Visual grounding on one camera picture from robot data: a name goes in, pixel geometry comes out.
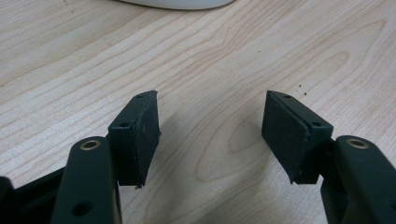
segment wood grain pattern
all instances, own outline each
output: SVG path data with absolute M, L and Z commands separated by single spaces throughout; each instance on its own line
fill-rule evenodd
M 267 90 L 396 165 L 395 1 L 0 4 L 0 175 L 15 187 L 148 90 L 163 135 L 147 185 L 121 188 L 124 223 L 326 223 L 319 185 L 289 185 L 260 136 Z

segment wood grain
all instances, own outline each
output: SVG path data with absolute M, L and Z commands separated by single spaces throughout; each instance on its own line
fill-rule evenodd
M 396 165 L 395 1 L 0 4 L 0 175 L 15 187 L 148 90 L 163 135 L 147 185 L 121 188 L 124 223 L 326 223 L 319 184 L 291 186 L 260 136 L 267 90 Z

